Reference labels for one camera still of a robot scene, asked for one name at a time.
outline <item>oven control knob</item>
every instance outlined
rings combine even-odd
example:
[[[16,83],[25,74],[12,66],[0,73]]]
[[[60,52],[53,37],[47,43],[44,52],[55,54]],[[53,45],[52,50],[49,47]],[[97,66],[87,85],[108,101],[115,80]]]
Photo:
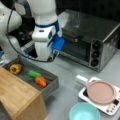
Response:
[[[92,58],[98,58],[99,56],[100,56],[99,51],[94,51],[94,52],[92,53]]]
[[[92,67],[95,67],[95,66],[98,65],[98,63],[99,63],[99,61],[98,61],[97,59],[93,59],[93,60],[91,61],[91,66],[92,66]]]
[[[93,49],[97,50],[101,47],[100,43],[97,41],[93,44]]]

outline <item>cable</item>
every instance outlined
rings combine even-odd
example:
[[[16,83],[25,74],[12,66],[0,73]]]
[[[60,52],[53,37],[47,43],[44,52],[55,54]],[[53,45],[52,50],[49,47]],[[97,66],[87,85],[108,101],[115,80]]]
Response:
[[[21,55],[22,57],[27,58],[27,59],[29,59],[29,60],[33,60],[33,61],[36,61],[36,62],[53,62],[54,59],[48,59],[48,61],[42,61],[42,60],[33,59],[33,58],[31,58],[32,56],[30,56],[30,57],[29,57],[29,56],[25,56],[25,55],[23,55],[22,53],[20,53],[19,51],[17,51],[16,48],[13,46],[13,44],[12,44],[12,42],[11,42],[11,40],[10,40],[10,36],[9,36],[9,24],[10,24],[10,19],[11,19],[12,13],[13,13],[14,4],[15,4],[16,1],[17,1],[17,0],[15,0],[14,3],[13,3],[13,6],[12,6],[12,9],[11,9],[9,18],[8,18],[8,22],[7,22],[7,38],[8,38],[8,41],[9,41],[10,45],[12,46],[12,48],[13,48],[19,55]]]

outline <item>light blue bowl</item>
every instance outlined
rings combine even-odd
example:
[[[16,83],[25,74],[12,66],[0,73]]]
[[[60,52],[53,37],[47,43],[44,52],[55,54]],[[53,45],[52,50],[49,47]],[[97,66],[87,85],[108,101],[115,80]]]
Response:
[[[69,114],[70,120],[100,120],[100,113],[96,107],[81,102],[72,107]]]

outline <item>tray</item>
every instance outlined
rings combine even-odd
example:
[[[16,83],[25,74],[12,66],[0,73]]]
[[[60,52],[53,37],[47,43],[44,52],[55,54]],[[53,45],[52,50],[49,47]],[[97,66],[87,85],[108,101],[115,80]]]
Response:
[[[56,75],[34,65],[32,62],[24,59],[23,57],[18,56],[18,58],[14,59],[8,64],[5,64],[3,67],[9,71],[10,66],[14,63],[20,63],[23,66],[22,72],[16,76],[32,85],[37,90],[41,91],[44,100],[46,100],[48,96],[51,95],[52,92],[54,92],[59,87],[58,77]],[[40,85],[36,84],[34,82],[34,79],[28,75],[28,71],[31,69],[40,72],[42,76],[46,78],[48,83],[46,88],[42,88]]]

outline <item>toaster oven door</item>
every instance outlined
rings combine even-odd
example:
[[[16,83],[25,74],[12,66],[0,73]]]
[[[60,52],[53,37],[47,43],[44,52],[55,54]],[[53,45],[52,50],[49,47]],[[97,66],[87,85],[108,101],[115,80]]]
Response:
[[[61,54],[88,66],[90,61],[90,48],[90,42],[80,39],[75,39],[74,41],[65,39],[65,44]]]

